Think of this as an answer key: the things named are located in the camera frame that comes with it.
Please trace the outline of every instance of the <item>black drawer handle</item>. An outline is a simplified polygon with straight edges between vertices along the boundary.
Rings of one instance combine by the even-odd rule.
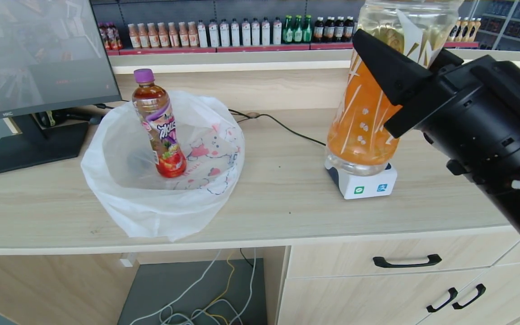
[[[431,267],[433,265],[437,265],[442,261],[438,254],[431,254],[427,256],[429,261],[426,263],[420,264],[391,264],[384,259],[384,257],[377,256],[373,257],[372,261],[374,261],[374,265],[382,268],[407,268],[407,267]]]
[[[448,289],[448,294],[449,294],[449,298],[447,301],[444,302],[444,304],[440,305],[439,308],[434,308],[433,305],[428,305],[427,306],[427,311],[429,313],[436,313],[438,312],[439,310],[442,309],[442,307],[445,307],[446,305],[448,305],[451,301],[453,301],[455,298],[456,298],[456,295],[459,294],[455,288],[450,288]]]
[[[463,309],[464,307],[467,307],[468,305],[472,304],[473,301],[479,299],[479,297],[482,296],[485,293],[485,291],[487,290],[487,288],[485,288],[485,286],[482,283],[477,284],[476,288],[477,288],[477,295],[475,296],[475,298],[471,299],[471,301],[467,302],[464,305],[460,305],[458,302],[455,302],[454,304],[452,304],[452,308]]]

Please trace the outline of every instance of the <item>bottle cap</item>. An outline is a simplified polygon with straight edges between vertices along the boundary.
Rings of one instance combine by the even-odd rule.
[[[137,83],[150,83],[155,80],[151,69],[134,70],[134,79]]]

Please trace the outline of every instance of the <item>large plastic bottle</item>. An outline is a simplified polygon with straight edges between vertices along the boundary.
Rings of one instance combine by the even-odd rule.
[[[413,61],[429,66],[456,23],[461,3],[462,0],[367,0],[358,17],[358,28]],[[399,141],[383,125],[399,109],[390,104],[353,51],[345,95],[328,132],[328,162],[353,175],[369,176],[383,171]]]

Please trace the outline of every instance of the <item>white plastic bag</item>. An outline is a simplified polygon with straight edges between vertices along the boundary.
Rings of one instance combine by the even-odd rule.
[[[188,161],[182,176],[157,173],[131,102],[105,115],[81,160],[90,189],[130,237],[175,241],[202,230],[228,200],[244,165],[244,135],[225,105],[184,91],[169,95]]]

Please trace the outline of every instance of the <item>monitor screen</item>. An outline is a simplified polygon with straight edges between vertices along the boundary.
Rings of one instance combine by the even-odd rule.
[[[89,0],[0,0],[0,118],[119,99]]]

